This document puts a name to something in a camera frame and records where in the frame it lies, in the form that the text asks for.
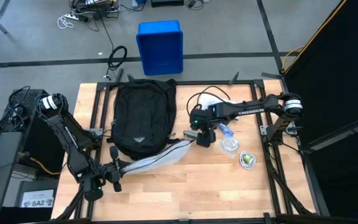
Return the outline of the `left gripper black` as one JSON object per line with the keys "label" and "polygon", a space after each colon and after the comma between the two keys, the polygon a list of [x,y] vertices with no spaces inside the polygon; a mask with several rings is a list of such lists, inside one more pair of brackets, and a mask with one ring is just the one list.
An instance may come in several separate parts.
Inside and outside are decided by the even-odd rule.
{"label": "left gripper black", "polygon": [[121,192],[122,187],[119,183],[123,175],[129,174],[132,172],[132,169],[127,169],[129,162],[122,161],[119,158],[118,148],[116,146],[111,146],[109,148],[109,153],[112,161],[108,164],[102,164],[100,167],[102,185],[106,184],[106,181],[113,184],[115,192]]}

